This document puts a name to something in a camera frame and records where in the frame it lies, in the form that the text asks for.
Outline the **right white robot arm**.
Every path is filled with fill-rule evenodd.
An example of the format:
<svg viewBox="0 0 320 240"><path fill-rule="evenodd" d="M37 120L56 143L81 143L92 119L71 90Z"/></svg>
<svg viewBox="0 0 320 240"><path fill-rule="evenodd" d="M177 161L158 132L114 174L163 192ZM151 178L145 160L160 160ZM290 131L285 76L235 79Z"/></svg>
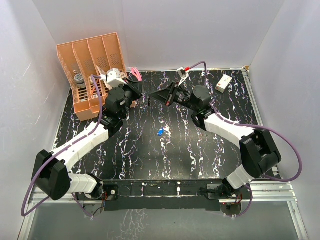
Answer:
<svg viewBox="0 0 320 240"><path fill-rule="evenodd" d="M219 135L239 148L241 165L213 190L216 195L235 198L244 185L262 177L282 159L267 129L239 126L223 118L211 106L210 92L203 85L188 91L172 82L167 88L152 92L149 96L165 106L176 103L192 110L191 118L198 128Z"/></svg>

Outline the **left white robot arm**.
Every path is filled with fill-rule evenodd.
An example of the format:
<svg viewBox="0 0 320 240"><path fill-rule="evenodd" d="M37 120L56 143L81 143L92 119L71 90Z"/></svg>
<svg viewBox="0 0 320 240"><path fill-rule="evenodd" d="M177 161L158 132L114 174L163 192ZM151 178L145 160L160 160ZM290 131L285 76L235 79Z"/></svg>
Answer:
<svg viewBox="0 0 320 240"><path fill-rule="evenodd" d="M123 86L111 89L102 113L75 138L35 158L32 179L49 198L56 201L69 193L85 193L97 200L103 195L100 180L90 174L70 171L87 153L113 137L124 125L131 105L143 95L143 82L125 79Z"/></svg>

